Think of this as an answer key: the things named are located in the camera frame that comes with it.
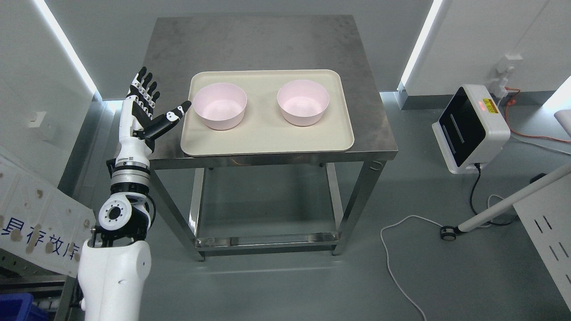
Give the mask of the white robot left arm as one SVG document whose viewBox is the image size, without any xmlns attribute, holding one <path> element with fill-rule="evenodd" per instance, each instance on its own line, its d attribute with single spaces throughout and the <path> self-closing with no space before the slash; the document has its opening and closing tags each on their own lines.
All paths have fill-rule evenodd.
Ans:
<svg viewBox="0 0 571 321">
<path fill-rule="evenodd" d="M 86 321 L 137 321 L 152 266 L 149 244 L 150 149 L 142 140 L 121 141 L 112 169 L 112 194 L 98 213 L 92 239 L 84 242 L 78 268 Z"/>
</svg>

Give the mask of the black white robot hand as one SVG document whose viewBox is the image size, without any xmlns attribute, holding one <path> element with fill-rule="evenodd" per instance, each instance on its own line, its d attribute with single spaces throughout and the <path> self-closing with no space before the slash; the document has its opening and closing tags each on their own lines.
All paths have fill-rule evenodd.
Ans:
<svg viewBox="0 0 571 321">
<path fill-rule="evenodd" d="M 160 92 L 153 74 L 142 67 L 132 80 L 120 116 L 120 144 L 142 147 L 154 152 L 155 140 L 174 128 L 185 116 L 192 102 L 186 100 L 165 114 L 155 115 Z"/>
</svg>

